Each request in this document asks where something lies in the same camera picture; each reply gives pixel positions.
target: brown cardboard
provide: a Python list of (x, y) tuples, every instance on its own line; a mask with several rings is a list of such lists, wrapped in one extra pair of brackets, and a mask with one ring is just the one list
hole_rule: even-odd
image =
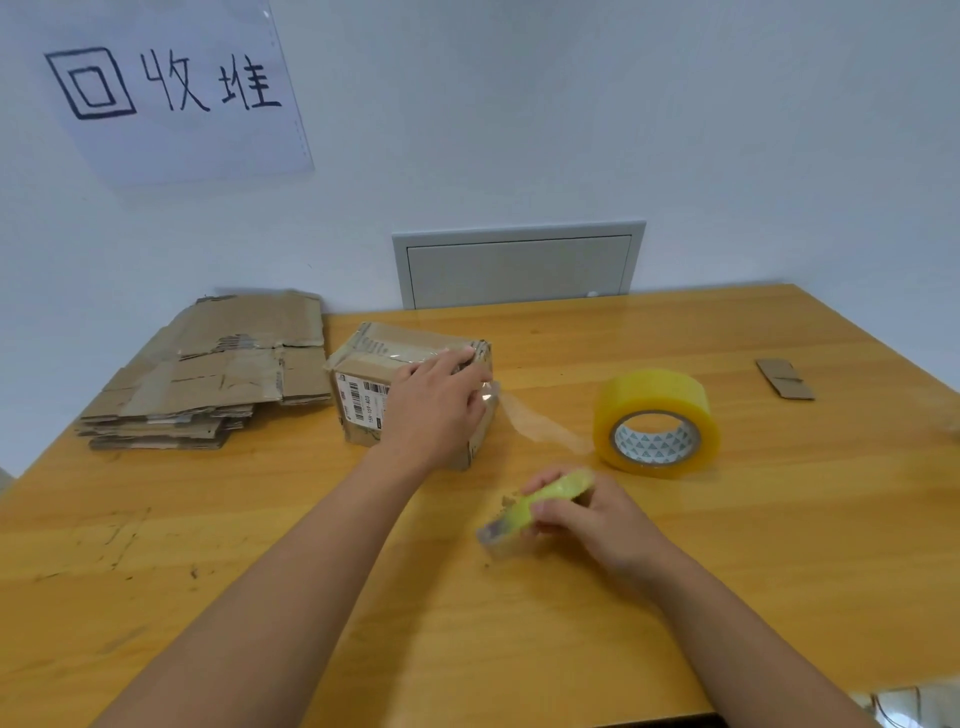
[(800, 373), (786, 359), (757, 359), (756, 365), (785, 400), (815, 400)]
[(319, 297), (282, 291), (199, 299), (110, 379), (78, 431), (94, 434), (97, 447), (223, 444), (257, 404), (329, 401), (325, 362)]
[[(345, 390), (348, 391), (347, 377), (356, 377), (372, 385), (389, 386), (396, 370), (405, 364), (424, 361), (444, 349), (462, 349), (466, 346), (472, 346), (476, 350), (471, 361), (485, 362), (492, 371), (492, 348), (490, 343), (483, 339), (465, 339), (377, 322), (361, 324), (344, 346), (330, 357), (326, 365), (330, 371), (331, 389), (337, 401), (340, 424), (347, 442), (368, 448), (380, 440), (378, 427), (360, 425), (348, 416), (347, 408), (352, 407), (352, 400), (345, 394)], [(466, 470), (476, 456), (493, 419), (496, 395), (491, 395), (486, 403), (487, 414), (465, 444), (463, 452), (447, 464), (451, 470)]]

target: hand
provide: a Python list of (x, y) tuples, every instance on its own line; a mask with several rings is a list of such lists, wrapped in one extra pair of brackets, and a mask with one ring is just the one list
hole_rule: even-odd
[[(524, 495), (552, 483), (580, 466), (555, 466), (533, 476), (520, 490)], [(606, 473), (594, 473), (593, 487), (576, 501), (541, 500), (530, 506), (539, 530), (564, 528), (589, 554), (615, 575), (644, 581), (664, 560), (680, 554), (619, 483)]]
[(473, 348), (442, 352), (397, 370), (387, 397), (378, 447), (426, 475), (465, 448), (487, 411), (480, 385), (490, 370), (474, 362)]

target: tape roll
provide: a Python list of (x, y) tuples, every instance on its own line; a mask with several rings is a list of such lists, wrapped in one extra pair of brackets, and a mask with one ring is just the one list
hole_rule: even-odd
[[(669, 415), (675, 426), (641, 431), (642, 420), (634, 420), (641, 415)], [(611, 379), (600, 390), (593, 444), (597, 454), (619, 470), (676, 477), (713, 458), (720, 430), (699, 381), (665, 369), (641, 369)]]

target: packing tape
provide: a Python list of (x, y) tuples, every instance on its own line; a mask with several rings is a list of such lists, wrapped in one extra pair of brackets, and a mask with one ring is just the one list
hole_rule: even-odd
[(507, 413), (510, 424), (528, 440), (535, 443), (557, 443), (575, 455), (589, 455), (593, 452), (593, 444), (586, 437), (570, 432), (563, 425), (535, 412), (516, 395), (509, 392), (500, 392), (499, 395), (500, 408)]
[[(676, 426), (643, 431), (643, 415), (666, 415)], [(593, 444), (608, 464), (638, 475), (675, 477), (703, 467), (720, 447), (707, 391), (692, 376), (641, 369), (616, 376), (600, 390)]]

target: flattened cardboard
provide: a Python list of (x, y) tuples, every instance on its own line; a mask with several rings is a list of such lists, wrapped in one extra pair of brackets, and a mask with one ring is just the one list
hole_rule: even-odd
[(321, 347), (320, 298), (299, 291), (199, 299), (177, 336), (180, 358), (231, 349)]
[(815, 400), (800, 373), (786, 359), (757, 359), (756, 365), (785, 400)]
[[(346, 403), (336, 385), (338, 374), (357, 376), (377, 384), (389, 384), (396, 370), (405, 364), (424, 361), (436, 356), (444, 349), (462, 349), (467, 346), (475, 349), (475, 354), (468, 364), (473, 361), (485, 362), (491, 371), (493, 370), (492, 347), (483, 339), (465, 339), (377, 322), (361, 324), (326, 364), (330, 372), (331, 390), (335, 393), (334, 399), (337, 401), (340, 424), (344, 429), (347, 442), (369, 448), (380, 441), (380, 431), (358, 425), (347, 419), (344, 414)], [(448, 469), (463, 471), (470, 467), (493, 419), (497, 399), (498, 397), (492, 396), (486, 401), (487, 413), (469, 442), (465, 444), (463, 451), (447, 464)]]
[[(77, 429), (95, 435), (97, 448), (213, 447), (257, 404), (328, 402), (325, 362), (319, 297), (200, 299), (110, 379)], [(192, 439), (206, 443), (185, 442)]]

